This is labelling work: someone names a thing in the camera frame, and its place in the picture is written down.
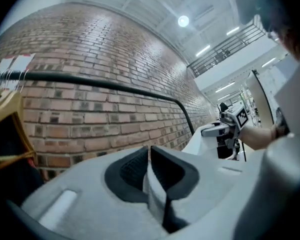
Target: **fluorescent light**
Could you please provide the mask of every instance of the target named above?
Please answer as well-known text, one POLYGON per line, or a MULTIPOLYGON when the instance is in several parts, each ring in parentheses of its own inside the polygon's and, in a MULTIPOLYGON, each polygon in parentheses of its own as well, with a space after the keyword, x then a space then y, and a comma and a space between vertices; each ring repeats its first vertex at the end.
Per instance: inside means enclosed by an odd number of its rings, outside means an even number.
POLYGON ((228 94, 228 95, 226 95, 226 96, 223 96, 222 98, 219 98, 218 101, 220 101, 220 100, 222 100, 223 98, 228 97, 228 96, 230 96, 230 94, 228 94))
POLYGON ((227 88, 227 87, 229 87, 229 86, 232 86, 234 83, 235 83, 235 82, 229 83, 227 86, 225 86, 225 87, 223 87, 223 88, 220 88, 220 89, 218 89, 218 90, 216 91, 216 93, 218 93, 218 92, 222 91, 223 89, 226 89, 226 88, 227 88))
POLYGON ((189 18, 185 15, 181 16, 179 19, 178 19, 178 24, 180 27, 186 27, 188 24, 189 24, 189 18))
POLYGON ((236 28, 234 28, 234 29, 230 30, 228 33, 226 33, 226 35, 229 36, 230 34, 232 34, 233 32, 236 32, 239 29, 240 29, 240 27, 237 26, 236 28))
POLYGON ((269 65, 271 62, 273 62, 276 58, 270 59, 268 62, 264 63, 261 68, 264 68, 265 66, 269 65))
POLYGON ((199 51, 195 56, 199 56, 200 54, 202 54, 203 52, 205 52, 206 50, 208 50, 210 48, 210 44, 207 46, 207 47, 205 47, 205 48, 203 48, 201 51, 199 51))

